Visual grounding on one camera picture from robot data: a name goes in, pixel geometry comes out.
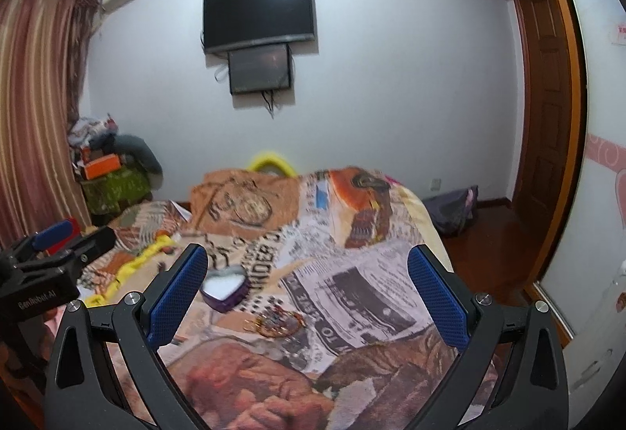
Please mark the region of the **dark purple bag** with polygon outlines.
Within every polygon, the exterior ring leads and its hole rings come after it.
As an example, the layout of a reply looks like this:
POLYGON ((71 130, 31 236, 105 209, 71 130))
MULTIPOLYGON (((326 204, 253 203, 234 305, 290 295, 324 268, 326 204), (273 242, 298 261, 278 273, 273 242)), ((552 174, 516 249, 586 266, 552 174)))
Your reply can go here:
POLYGON ((423 201, 436 231, 444 237, 459 236, 477 218, 478 186, 472 185, 423 201))

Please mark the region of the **grey stuffed cushion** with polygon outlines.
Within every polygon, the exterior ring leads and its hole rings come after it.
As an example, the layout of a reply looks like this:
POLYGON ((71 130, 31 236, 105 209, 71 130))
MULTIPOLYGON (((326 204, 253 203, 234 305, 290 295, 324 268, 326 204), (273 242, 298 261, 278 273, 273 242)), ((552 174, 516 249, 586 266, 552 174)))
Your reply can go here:
POLYGON ((131 134, 103 133, 89 141, 92 150, 101 150, 104 155, 131 157, 148 176, 153 189, 159 189, 164 182, 164 171, 152 149, 141 137, 131 134))

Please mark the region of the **yellow cloth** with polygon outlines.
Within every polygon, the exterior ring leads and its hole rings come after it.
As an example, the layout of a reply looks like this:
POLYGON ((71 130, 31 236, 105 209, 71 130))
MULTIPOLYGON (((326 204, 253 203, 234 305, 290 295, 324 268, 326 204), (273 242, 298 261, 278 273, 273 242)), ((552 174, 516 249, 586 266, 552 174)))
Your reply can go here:
POLYGON ((100 307, 110 304, 112 298, 117 294, 123 284, 127 282, 136 271, 138 271, 147 261, 154 255, 164 252, 165 248, 175 246, 175 241, 167 235, 160 235, 147 248, 145 248, 137 257, 128 263, 123 264, 115 274, 112 282, 106 287, 102 293, 92 294, 84 300, 88 308, 100 307))

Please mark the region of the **striped red curtain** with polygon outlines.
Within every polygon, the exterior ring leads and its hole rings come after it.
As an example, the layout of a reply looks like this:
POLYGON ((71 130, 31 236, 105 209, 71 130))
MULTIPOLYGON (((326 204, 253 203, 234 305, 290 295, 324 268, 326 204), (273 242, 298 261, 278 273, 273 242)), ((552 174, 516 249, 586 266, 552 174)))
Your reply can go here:
POLYGON ((1 243, 90 224, 68 134, 100 0, 1 0, 1 243))

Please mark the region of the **printed patchwork bed blanket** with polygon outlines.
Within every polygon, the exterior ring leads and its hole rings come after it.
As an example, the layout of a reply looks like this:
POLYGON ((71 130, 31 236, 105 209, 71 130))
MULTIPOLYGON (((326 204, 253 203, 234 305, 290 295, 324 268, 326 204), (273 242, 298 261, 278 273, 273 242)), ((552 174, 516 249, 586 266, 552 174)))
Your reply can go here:
MULTIPOLYGON (((221 170, 194 188, 189 210, 140 204, 112 229, 116 246, 79 279, 83 303, 160 235, 175 246, 107 305, 146 290, 190 245, 205 249, 207 272, 247 271, 239 305, 219 313, 198 290, 158 349, 204 429, 402 429, 459 355, 407 271, 414 246, 435 254, 444 246, 420 200, 380 174, 221 170)), ((108 351, 131 410, 148 421, 119 346, 108 351)))

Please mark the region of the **red box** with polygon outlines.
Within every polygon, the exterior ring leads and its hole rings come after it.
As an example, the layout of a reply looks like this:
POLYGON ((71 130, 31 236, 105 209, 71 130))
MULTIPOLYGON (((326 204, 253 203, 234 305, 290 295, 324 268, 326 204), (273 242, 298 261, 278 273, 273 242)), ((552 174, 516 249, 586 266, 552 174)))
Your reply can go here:
POLYGON ((71 228, 65 228, 64 236, 61 237, 61 239, 58 240, 57 243, 53 243, 52 246, 49 246, 49 248, 46 250, 46 253, 48 255, 53 255, 58 251, 61 251, 61 249, 63 249, 64 246, 68 245, 70 241, 81 236, 81 228, 79 227, 79 223, 77 222, 76 218, 69 217, 66 219, 66 222, 71 225, 71 228))

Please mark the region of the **large black wall television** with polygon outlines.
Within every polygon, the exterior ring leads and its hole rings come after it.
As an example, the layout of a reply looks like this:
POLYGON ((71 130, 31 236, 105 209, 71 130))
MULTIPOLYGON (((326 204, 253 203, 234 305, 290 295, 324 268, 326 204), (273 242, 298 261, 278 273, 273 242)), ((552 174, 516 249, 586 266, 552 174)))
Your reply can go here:
POLYGON ((314 0, 203 0, 207 54, 315 38, 314 0))

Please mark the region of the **purple heart-shaped jewelry box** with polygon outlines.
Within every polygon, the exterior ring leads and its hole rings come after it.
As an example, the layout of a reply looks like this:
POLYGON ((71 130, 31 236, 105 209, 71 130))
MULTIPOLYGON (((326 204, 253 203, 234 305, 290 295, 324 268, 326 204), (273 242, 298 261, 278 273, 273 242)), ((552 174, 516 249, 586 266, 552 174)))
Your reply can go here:
POLYGON ((219 313, 234 309, 248 296, 249 290, 247 271, 239 264, 210 269, 200 287, 204 302, 219 313))

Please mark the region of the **brown wooden door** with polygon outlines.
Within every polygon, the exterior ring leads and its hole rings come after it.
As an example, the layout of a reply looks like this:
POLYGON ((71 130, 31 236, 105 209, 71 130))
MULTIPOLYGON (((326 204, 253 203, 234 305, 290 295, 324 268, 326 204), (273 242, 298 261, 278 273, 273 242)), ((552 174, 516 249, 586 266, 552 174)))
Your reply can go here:
POLYGON ((567 224, 586 127, 585 61, 572 0, 514 0, 524 68, 514 211, 536 238, 526 286, 547 271, 567 224))

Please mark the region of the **orange box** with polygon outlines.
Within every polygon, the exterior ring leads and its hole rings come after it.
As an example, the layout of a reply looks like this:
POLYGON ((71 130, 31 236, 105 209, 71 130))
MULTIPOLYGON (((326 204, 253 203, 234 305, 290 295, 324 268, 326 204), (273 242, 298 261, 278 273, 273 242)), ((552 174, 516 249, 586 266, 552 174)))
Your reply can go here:
POLYGON ((120 169, 121 166, 121 160, 118 155, 102 156, 99 159, 88 162, 82 168, 82 176, 85 180, 94 180, 113 173, 114 171, 120 169))

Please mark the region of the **yellow plastic hoop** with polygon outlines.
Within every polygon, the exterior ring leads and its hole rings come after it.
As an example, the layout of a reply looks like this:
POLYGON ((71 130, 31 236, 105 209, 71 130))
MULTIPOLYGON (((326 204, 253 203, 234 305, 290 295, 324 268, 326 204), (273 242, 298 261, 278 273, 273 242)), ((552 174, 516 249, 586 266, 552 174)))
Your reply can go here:
POLYGON ((294 167, 282 156, 274 151, 264 151, 258 153, 249 162, 248 170, 256 173, 273 174, 281 177, 297 177, 298 173, 294 167))

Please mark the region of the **small black wall monitor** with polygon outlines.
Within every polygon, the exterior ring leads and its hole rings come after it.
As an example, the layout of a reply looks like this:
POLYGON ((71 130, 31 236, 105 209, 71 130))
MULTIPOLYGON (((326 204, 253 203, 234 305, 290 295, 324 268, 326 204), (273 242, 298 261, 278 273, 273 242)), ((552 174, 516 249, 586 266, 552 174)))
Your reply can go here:
POLYGON ((291 49, 287 44, 270 44, 230 52, 228 79, 232 95, 288 90, 291 49))

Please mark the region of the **green patterned bag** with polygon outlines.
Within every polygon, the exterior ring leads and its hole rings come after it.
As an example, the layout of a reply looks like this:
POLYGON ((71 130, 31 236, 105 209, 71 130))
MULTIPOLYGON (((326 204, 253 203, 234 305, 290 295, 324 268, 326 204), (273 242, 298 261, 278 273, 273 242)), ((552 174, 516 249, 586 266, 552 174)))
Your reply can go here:
POLYGON ((152 190, 148 176, 134 166, 123 166, 97 179, 84 180, 81 186, 92 215, 120 213, 124 205, 141 201, 152 190))

